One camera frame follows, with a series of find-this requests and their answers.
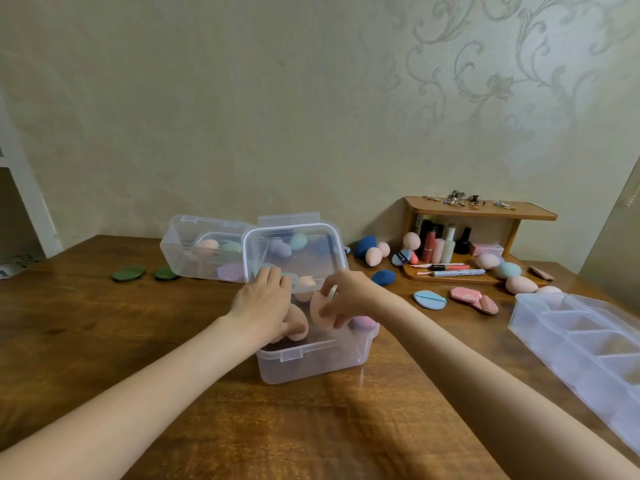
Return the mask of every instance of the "black bottle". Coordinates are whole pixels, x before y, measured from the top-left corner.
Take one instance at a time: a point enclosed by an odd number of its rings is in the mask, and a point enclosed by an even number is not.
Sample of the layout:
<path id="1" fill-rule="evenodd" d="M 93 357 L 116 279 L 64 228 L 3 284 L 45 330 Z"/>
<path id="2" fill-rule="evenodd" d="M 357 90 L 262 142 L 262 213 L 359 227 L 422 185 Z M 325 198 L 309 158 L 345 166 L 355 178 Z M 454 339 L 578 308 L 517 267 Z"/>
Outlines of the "black bottle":
<path id="1" fill-rule="evenodd" d="M 471 243 L 469 242 L 469 236 L 471 236 L 471 227 L 465 227 L 464 232 L 460 239 L 456 242 L 456 247 L 453 250 L 455 254 L 469 254 L 471 251 Z"/>

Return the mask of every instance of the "plastic latch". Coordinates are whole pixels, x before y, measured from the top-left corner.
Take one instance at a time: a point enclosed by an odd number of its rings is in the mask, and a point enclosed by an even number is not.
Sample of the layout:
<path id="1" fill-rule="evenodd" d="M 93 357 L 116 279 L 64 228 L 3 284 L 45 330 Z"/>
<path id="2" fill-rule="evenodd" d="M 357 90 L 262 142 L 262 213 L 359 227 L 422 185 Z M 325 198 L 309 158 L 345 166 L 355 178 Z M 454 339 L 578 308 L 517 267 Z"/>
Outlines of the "plastic latch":
<path id="1" fill-rule="evenodd" d="M 304 355 L 304 352 L 302 352 L 302 348 L 300 347 L 295 349 L 283 350 L 282 354 L 280 355 L 280 361 L 287 362 L 288 360 L 295 360 L 297 358 L 302 358 L 302 355 Z"/>
<path id="2" fill-rule="evenodd" d="M 320 222 L 320 212 L 258 217 L 258 227 L 292 226 L 296 224 L 315 224 L 316 222 Z"/>

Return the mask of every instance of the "hand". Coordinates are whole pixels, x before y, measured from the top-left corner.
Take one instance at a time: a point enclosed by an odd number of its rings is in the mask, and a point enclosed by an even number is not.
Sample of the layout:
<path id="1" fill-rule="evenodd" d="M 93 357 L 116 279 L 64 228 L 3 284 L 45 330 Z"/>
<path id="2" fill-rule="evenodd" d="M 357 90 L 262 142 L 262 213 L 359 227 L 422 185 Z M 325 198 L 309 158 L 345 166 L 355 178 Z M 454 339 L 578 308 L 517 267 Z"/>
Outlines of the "hand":
<path id="1" fill-rule="evenodd" d="M 371 281 L 359 271 L 341 269 L 324 280 L 322 293 L 329 295 L 335 285 L 338 289 L 333 299 L 320 308 L 320 316 L 336 316 L 334 328 L 340 328 L 350 318 L 361 315 L 375 318 L 380 310 L 380 304 L 395 295 Z"/>
<path id="2" fill-rule="evenodd" d="M 283 276 L 279 267 L 261 267 L 255 281 L 238 291 L 228 314 L 245 321 L 247 327 L 259 325 L 268 343 L 290 328 L 283 320 L 291 303 L 291 286 L 291 277 Z"/>

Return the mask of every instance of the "wallpaper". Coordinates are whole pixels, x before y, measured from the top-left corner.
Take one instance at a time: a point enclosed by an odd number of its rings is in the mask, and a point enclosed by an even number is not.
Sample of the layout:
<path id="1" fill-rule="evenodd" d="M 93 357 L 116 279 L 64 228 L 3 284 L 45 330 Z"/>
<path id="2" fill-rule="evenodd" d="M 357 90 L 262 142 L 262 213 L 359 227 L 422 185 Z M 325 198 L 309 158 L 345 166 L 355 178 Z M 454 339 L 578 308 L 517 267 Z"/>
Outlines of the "wallpaper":
<path id="1" fill-rule="evenodd" d="M 640 149 L 640 0 L 2 0 L 0 84 L 65 247 L 174 214 L 400 232 L 458 189 L 580 269 Z"/>

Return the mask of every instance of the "wooden table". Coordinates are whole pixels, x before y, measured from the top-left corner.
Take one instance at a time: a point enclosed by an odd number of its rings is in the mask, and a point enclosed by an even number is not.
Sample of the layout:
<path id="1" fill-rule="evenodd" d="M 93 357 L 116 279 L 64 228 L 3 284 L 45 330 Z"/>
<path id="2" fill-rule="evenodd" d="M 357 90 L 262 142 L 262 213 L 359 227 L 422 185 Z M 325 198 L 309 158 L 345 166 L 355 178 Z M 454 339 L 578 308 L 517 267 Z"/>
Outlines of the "wooden table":
<path id="1" fill-rule="evenodd" d="M 353 269 L 360 263 L 350 261 Z M 135 282 L 109 274 L 141 264 Z M 0 449 L 171 351 L 219 315 L 235 283 L 156 282 L 159 240 L 98 236 L 0 282 Z M 562 266 L 539 263 L 568 292 L 606 298 Z M 383 264 L 365 272 L 371 275 Z M 426 285 L 390 289 L 412 301 Z M 429 285 L 446 293 L 450 286 Z M 629 459 L 636 455 L 507 330 L 513 297 L 485 286 L 496 317 L 450 302 L 429 315 L 558 404 Z M 482 444 L 382 329 L 361 367 L 264 384 L 251 357 L 196 400 L 128 479 L 504 479 Z"/>

